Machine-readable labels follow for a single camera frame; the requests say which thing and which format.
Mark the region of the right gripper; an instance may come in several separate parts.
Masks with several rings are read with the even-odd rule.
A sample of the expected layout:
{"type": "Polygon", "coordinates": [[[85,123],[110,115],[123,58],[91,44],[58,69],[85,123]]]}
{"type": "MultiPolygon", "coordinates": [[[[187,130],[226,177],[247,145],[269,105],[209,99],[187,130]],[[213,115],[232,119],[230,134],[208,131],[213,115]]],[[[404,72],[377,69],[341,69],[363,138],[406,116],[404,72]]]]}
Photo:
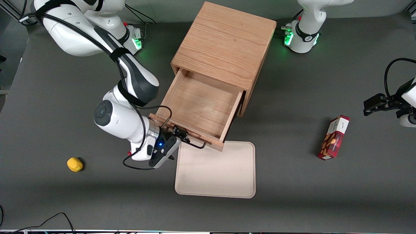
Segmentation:
{"type": "Polygon", "coordinates": [[[175,125],[172,132],[159,127],[159,135],[155,143],[156,148],[172,148],[179,145],[179,139],[186,144],[190,143],[188,131],[180,126],[175,125]]]}

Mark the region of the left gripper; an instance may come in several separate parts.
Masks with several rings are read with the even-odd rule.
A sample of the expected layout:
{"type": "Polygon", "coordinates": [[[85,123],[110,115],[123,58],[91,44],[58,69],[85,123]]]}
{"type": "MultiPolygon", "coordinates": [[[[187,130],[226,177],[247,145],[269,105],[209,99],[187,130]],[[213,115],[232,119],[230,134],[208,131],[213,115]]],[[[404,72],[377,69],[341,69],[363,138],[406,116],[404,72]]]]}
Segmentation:
{"type": "Polygon", "coordinates": [[[410,79],[408,82],[400,86],[394,95],[389,93],[389,89],[386,86],[386,95],[378,93],[371,98],[363,102],[364,116],[382,111],[386,108],[387,100],[388,104],[394,108],[397,108],[396,116],[398,119],[405,116],[410,116],[411,119],[415,119],[415,107],[416,107],[416,83],[415,78],[410,79]]]}

